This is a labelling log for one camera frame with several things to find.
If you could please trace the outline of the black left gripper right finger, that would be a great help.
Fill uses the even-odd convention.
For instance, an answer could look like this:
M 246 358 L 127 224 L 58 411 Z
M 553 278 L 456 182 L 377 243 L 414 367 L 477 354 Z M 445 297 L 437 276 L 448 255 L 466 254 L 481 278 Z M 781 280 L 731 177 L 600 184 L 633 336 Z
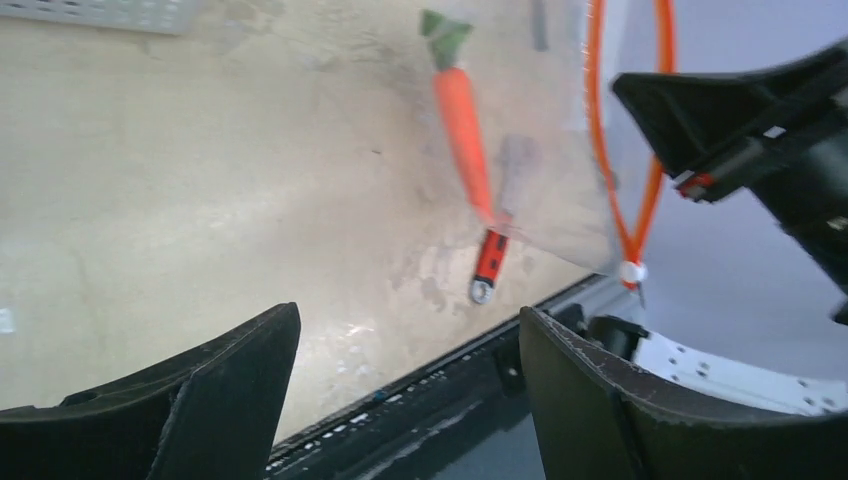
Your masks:
M 711 397 L 652 374 L 543 312 L 519 347 L 549 479 L 843 479 L 847 417 Z

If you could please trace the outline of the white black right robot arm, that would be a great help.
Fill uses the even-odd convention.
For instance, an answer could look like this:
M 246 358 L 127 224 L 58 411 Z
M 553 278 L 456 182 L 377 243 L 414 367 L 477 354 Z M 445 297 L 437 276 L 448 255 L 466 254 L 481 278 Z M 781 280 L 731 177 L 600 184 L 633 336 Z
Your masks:
M 623 73 L 612 91 L 687 200 L 747 189 L 840 289 L 847 286 L 847 43 L 737 73 Z M 689 348 L 615 316 L 584 337 L 654 375 L 795 415 L 847 408 L 840 380 L 791 376 Z

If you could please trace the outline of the clear zip top bag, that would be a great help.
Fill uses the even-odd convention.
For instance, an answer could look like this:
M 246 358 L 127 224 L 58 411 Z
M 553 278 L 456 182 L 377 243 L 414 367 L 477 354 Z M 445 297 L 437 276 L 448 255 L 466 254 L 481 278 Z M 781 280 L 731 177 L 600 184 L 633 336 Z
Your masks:
M 467 201 L 442 128 L 436 69 L 419 34 L 424 9 L 473 26 L 459 65 L 474 89 L 492 226 Z M 451 160 L 486 231 L 630 290 L 648 275 L 644 250 L 662 191 L 657 162 L 638 175 L 611 152 L 611 83 L 632 9 L 630 1 L 427 1 L 417 14 L 429 69 L 425 119 L 434 129 L 428 148 Z

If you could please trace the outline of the orange carrot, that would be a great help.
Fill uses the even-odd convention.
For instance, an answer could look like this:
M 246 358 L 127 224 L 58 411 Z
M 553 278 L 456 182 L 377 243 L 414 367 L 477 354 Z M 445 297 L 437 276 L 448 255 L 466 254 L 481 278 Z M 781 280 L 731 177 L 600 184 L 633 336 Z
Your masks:
M 436 73 L 432 87 L 466 199 L 481 221 L 495 223 L 487 158 L 471 78 L 459 65 L 459 53 L 473 26 L 432 9 L 420 14 L 419 34 L 425 39 Z

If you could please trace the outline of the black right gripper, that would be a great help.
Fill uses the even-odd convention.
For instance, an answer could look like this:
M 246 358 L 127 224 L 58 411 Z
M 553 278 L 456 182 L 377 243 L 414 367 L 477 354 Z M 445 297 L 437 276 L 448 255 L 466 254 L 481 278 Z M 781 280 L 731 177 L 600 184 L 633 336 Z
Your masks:
M 622 73 L 611 89 L 681 196 L 750 186 L 847 292 L 846 40 L 760 70 Z

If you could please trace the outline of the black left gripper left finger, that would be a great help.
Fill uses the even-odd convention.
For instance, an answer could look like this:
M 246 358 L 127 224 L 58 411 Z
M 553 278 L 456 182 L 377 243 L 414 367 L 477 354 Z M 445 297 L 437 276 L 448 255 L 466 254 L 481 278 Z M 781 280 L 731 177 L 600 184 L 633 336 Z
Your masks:
M 5 479 L 261 479 L 300 338 L 293 303 L 52 407 L 1 414 Z

